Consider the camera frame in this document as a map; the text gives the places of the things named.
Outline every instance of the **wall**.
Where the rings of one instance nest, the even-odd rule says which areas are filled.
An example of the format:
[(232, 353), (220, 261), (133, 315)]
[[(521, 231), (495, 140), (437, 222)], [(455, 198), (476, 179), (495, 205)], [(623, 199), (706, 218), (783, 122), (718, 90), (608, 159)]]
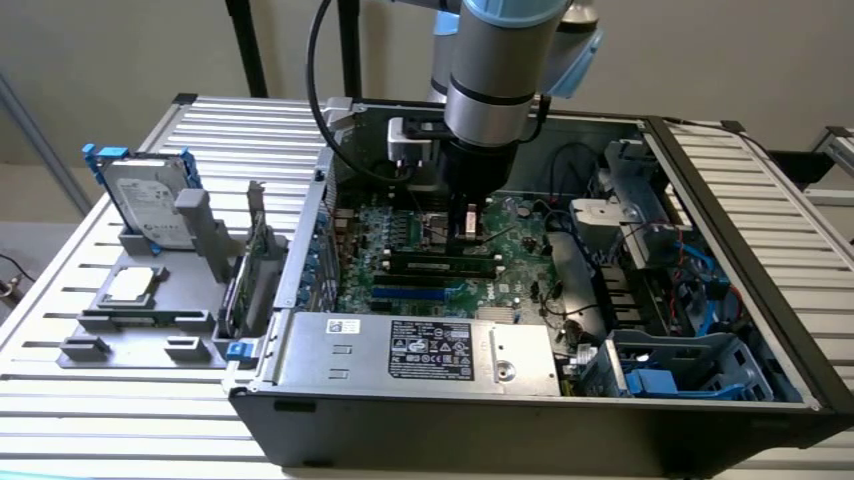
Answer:
[[(317, 0), (254, 0), (275, 96), (304, 96)], [(734, 118), (775, 148), (827, 124), (854, 125), (854, 2), (599, 0), (604, 47), (560, 108)], [(363, 0), (365, 95), (420, 99), (432, 13)], [(320, 96), (341, 94), (335, 9), (317, 61)], [(245, 95), (224, 2), (0, 0), (0, 68), (60, 156), (86, 141), (136, 145), (176, 92)], [(0, 162), (36, 163), (8, 122)]]

